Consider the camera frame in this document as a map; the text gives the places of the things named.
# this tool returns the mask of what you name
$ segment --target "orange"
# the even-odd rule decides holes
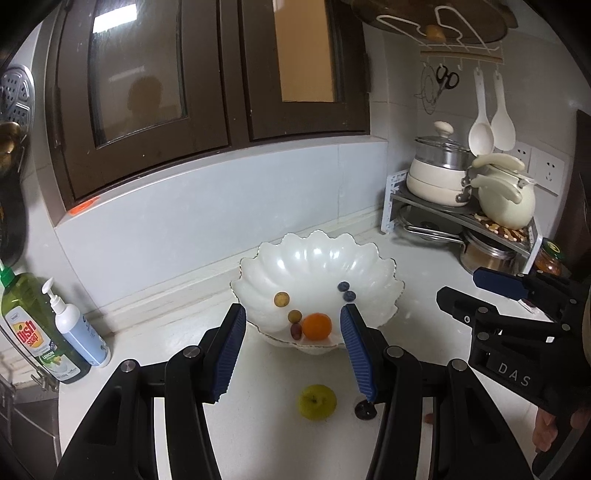
[[[311,313],[302,322],[301,330],[308,340],[324,340],[332,331],[332,322],[324,313]]]

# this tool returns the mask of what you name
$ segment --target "white spoon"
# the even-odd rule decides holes
[[[495,147],[499,150],[513,150],[515,146],[515,126],[507,113],[503,77],[499,72],[493,74],[496,92],[496,113],[492,118],[491,127],[495,136]]]
[[[486,96],[484,92],[484,75],[478,67],[474,69],[476,82],[476,100],[478,101],[478,117],[468,133],[468,146],[471,152],[478,155],[488,155],[495,148],[495,137],[486,117]]]

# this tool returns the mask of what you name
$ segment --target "white pump bottle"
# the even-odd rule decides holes
[[[102,368],[111,360],[111,350],[80,310],[71,303],[64,303],[51,291],[53,278],[45,282],[41,291],[50,297],[50,305],[56,313],[56,327],[64,338],[84,359],[94,367]]]

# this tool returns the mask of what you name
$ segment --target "kettle handle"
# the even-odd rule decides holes
[[[474,188],[485,187],[491,189],[516,205],[520,204],[523,199],[521,192],[516,187],[511,185],[508,181],[494,177],[478,174],[472,179],[470,185]]]
[[[472,167],[480,168],[484,165],[498,165],[511,171],[524,171],[525,164],[517,157],[506,153],[490,153],[478,155],[472,162]]]

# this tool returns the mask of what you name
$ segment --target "scissors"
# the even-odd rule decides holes
[[[456,72],[450,72],[445,65],[439,65],[435,72],[437,83],[439,84],[439,91],[437,92],[436,101],[444,90],[452,90],[460,83],[460,76]]]

